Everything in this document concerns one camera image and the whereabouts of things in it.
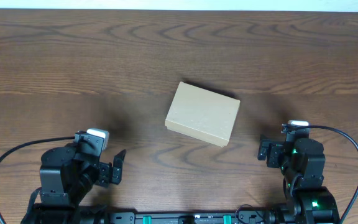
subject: wooden table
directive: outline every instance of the wooden table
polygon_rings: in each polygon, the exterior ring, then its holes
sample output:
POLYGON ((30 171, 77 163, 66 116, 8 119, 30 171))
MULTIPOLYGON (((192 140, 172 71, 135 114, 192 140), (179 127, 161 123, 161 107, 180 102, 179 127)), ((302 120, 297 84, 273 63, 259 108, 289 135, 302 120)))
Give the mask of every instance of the wooden table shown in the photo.
MULTIPOLYGON (((101 160, 127 149, 120 185, 83 205, 140 212, 235 210, 284 202, 282 175, 256 159, 259 134, 305 119, 358 141, 358 13, 0 10, 0 155, 23 142, 111 133, 101 160), (241 100, 229 145, 166 130, 180 81, 241 100)), ((358 155, 336 133, 324 184, 340 211, 358 181, 358 155)), ((0 209, 19 223, 40 187, 41 155, 21 149, 0 165, 0 209)), ((346 223, 358 223, 358 199, 346 223)))

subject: white wall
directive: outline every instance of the white wall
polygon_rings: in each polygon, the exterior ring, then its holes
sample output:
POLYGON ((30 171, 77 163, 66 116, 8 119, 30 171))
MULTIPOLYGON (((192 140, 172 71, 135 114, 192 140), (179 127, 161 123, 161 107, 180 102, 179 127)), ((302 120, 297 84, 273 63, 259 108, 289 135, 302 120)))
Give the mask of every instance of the white wall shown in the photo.
POLYGON ((0 8, 358 12, 358 0, 0 0, 0 8))

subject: white background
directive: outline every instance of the white background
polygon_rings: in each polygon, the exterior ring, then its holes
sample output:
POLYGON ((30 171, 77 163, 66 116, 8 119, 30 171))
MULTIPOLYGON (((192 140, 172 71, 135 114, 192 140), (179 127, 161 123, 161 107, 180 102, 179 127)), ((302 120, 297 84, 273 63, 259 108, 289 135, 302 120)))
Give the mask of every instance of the white background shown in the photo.
POLYGON ((358 12, 358 0, 0 0, 0 8, 358 12))

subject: wood grain surface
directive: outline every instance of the wood grain surface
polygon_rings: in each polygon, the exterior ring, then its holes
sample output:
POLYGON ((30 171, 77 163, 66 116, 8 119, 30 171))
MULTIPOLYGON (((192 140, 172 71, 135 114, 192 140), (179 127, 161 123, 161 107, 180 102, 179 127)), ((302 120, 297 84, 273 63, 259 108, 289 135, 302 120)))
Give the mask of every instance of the wood grain surface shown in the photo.
MULTIPOLYGON (((256 159, 259 134, 305 119, 358 142, 358 13, 0 10, 0 155, 23 142, 111 133, 101 160, 127 149, 124 177, 83 205, 140 212, 235 210, 284 202, 282 175, 256 159), (180 81, 241 100, 224 148, 164 126, 180 81)), ((340 214, 358 181, 358 155, 335 133, 324 184, 340 214)), ((19 223, 40 186, 40 157, 0 165, 0 209, 19 223)), ((346 223, 358 223, 358 199, 346 223)))

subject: beige rectangular box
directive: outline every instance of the beige rectangular box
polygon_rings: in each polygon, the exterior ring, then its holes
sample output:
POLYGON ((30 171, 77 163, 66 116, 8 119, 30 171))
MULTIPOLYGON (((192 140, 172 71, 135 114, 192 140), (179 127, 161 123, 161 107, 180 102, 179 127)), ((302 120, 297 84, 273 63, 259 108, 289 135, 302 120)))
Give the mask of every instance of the beige rectangular box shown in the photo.
POLYGON ((230 140, 239 107, 239 100, 180 82, 165 125, 223 147, 230 140))

